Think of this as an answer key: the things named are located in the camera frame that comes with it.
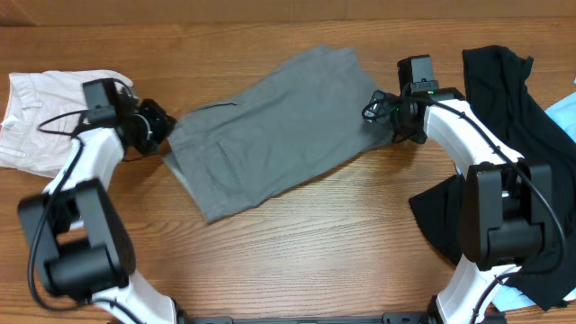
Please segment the light blue garment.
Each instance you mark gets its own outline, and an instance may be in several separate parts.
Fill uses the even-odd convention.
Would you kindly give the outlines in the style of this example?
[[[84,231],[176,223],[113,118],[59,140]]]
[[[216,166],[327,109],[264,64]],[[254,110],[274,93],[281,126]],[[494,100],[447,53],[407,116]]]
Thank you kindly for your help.
[[[553,208],[569,255],[546,276],[517,277],[493,300],[500,311],[536,305],[544,311],[575,299],[575,95],[542,110],[522,76],[467,76],[467,99],[492,133],[526,158],[542,158],[553,171]]]

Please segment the folded beige shorts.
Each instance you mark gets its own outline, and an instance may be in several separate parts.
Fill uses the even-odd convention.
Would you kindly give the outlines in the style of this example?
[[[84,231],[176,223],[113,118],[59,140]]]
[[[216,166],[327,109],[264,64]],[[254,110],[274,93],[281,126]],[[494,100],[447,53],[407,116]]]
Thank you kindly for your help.
[[[1,166],[55,177],[72,148],[66,134],[78,125],[74,112],[86,108],[82,84],[100,78],[133,86],[132,80],[111,70],[11,73],[1,123]]]

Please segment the black t-shirt with logo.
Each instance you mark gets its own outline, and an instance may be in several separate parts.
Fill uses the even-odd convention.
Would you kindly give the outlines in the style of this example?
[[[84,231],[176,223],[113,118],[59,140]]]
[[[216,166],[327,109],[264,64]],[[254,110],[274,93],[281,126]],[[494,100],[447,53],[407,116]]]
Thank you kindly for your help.
[[[463,51],[466,97],[474,114],[507,146],[550,165],[553,209],[569,252],[552,274],[509,279],[511,289],[500,290],[493,299],[501,311],[516,307],[516,293],[548,311],[575,288],[575,143],[529,94],[526,81],[533,62],[497,45]],[[409,199],[424,237],[453,263],[462,255],[456,223],[463,195],[464,179],[453,175]]]

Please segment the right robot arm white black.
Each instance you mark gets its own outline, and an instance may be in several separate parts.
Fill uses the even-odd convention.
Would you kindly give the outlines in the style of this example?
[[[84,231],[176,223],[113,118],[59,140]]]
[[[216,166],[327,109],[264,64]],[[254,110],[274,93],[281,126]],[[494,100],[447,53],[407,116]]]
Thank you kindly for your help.
[[[552,170],[501,142],[453,88],[412,96],[377,90],[362,110],[369,122],[437,142],[464,173],[457,239],[463,252],[447,285],[424,312],[384,314],[385,323],[503,323],[485,311],[522,266],[564,239],[552,207]]]

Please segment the grey shorts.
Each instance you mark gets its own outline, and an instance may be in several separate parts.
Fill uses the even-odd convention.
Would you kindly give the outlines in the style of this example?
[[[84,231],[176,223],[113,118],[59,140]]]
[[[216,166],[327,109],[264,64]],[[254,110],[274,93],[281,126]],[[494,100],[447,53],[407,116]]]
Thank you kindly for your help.
[[[218,221],[389,144],[392,127],[361,115],[376,88],[354,49],[320,45],[183,116],[164,162],[204,218]]]

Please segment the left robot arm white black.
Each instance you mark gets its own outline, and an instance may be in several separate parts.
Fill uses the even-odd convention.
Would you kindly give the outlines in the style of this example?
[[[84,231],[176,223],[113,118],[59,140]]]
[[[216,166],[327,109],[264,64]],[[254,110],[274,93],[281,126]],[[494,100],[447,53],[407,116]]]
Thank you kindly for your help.
[[[126,151],[147,157],[175,126],[151,99],[91,103],[64,132],[73,148],[42,193],[22,199],[18,216],[30,248],[27,284],[47,311],[93,305],[122,323],[185,323],[177,302],[139,272],[128,231],[108,195]]]

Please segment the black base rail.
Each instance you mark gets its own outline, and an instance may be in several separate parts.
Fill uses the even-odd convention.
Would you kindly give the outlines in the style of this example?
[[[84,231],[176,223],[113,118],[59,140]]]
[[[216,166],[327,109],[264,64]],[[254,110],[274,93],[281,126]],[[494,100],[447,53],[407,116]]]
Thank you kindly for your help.
[[[385,312],[379,316],[233,319],[230,316],[190,318],[192,324],[437,324],[426,312]]]

